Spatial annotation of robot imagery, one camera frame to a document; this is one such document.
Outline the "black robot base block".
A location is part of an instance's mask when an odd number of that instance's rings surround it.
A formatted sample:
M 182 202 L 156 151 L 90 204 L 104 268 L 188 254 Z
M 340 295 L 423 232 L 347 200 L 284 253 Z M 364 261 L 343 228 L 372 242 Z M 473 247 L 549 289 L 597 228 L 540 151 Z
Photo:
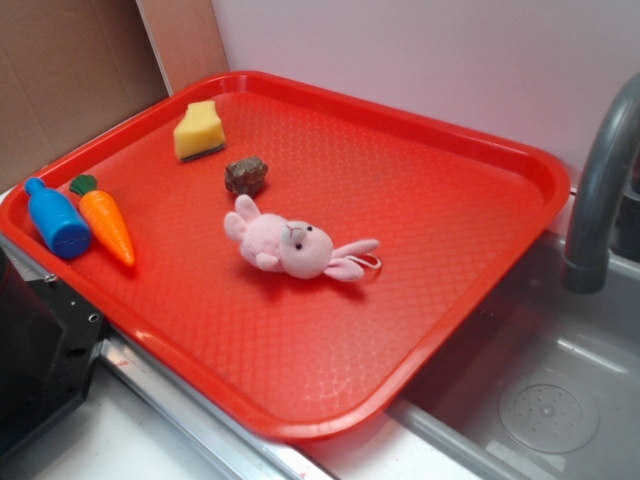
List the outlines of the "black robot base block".
M 63 280 L 26 280 L 1 254 L 2 459 L 86 400 L 105 330 Z

